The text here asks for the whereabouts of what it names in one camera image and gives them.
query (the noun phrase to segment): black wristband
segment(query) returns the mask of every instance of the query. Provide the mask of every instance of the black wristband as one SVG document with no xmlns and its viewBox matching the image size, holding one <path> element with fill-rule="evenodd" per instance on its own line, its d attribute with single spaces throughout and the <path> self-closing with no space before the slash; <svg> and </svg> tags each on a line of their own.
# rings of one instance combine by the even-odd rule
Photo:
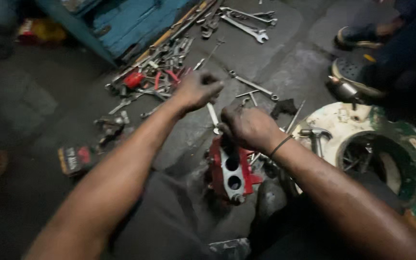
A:
<svg viewBox="0 0 416 260">
<path fill-rule="evenodd" d="M 286 143 L 286 141 L 290 140 L 290 138 L 293 138 L 293 135 L 289 135 L 285 140 L 283 140 L 279 145 L 277 145 L 277 147 L 274 149 L 274 151 L 272 151 L 272 153 L 270 153 L 269 158 L 272 159 L 272 156 L 275 154 L 275 152 L 277 150 L 279 150 L 280 146 L 282 146 L 284 143 Z"/>
</svg>

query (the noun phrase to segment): hammer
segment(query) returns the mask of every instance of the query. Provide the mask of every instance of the hammer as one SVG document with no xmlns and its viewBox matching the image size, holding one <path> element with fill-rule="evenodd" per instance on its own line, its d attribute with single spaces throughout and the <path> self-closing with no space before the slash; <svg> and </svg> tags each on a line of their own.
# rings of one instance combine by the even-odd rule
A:
<svg viewBox="0 0 416 260">
<path fill-rule="evenodd" d="M 304 137 L 310 137 L 312 141 L 312 149 L 314 153 L 323 158 L 322 156 L 322 146 L 320 144 L 320 138 L 326 136 L 329 140 L 333 138 L 332 134 L 327 130 L 319 127 L 311 128 L 311 129 L 301 129 L 299 132 Z"/>
</svg>

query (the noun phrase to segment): shoe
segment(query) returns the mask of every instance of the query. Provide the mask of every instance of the shoe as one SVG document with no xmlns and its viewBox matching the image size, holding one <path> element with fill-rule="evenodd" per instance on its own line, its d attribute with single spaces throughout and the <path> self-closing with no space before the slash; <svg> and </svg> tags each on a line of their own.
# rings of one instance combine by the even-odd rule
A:
<svg viewBox="0 0 416 260">
<path fill-rule="evenodd" d="M 338 58 L 331 66 L 332 76 L 340 81 L 351 83 L 359 92 L 372 98 L 382 98 L 385 92 L 371 87 L 373 82 L 374 60 L 369 61 L 365 56 L 360 60 L 349 60 L 348 58 Z"/>
<path fill-rule="evenodd" d="M 380 38 L 376 35 L 375 24 L 368 24 L 363 27 L 343 27 L 338 31 L 335 42 L 343 48 L 363 47 L 378 49 L 383 46 Z"/>
</svg>

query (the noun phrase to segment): blue wooden box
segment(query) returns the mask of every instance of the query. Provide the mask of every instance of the blue wooden box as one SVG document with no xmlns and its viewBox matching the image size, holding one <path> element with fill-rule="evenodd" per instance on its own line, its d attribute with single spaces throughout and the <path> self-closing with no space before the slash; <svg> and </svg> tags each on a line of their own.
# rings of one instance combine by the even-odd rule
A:
<svg viewBox="0 0 416 260">
<path fill-rule="evenodd" d="M 50 17 L 115 66 L 163 34 L 196 0 L 36 0 Z"/>
</svg>

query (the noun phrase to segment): forearm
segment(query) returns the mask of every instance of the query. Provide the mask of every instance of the forearm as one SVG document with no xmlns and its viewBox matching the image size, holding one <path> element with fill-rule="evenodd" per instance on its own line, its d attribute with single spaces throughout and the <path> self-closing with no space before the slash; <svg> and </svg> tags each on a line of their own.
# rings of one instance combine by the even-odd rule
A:
<svg viewBox="0 0 416 260">
<path fill-rule="evenodd" d="M 275 133 L 266 151 L 285 138 L 285 133 Z M 294 139 L 280 147 L 273 159 L 289 170 L 327 219 L 361 252 L 372 258 L 416 259 L 416 230 L 348 175 Z"/>
<path fill-rule="evenodd" d="M 52 253 L 56 258 L 78 252 L 87 254 L 82 257 L 98 257 L 110 232 L 139 198 L 153 157 L 182 116 L 176 102 L 163 104 L 78 183 L 28 255 L 45 258 Z M 77 248 L 68 250 L 69 246 Z"/>
</svg>

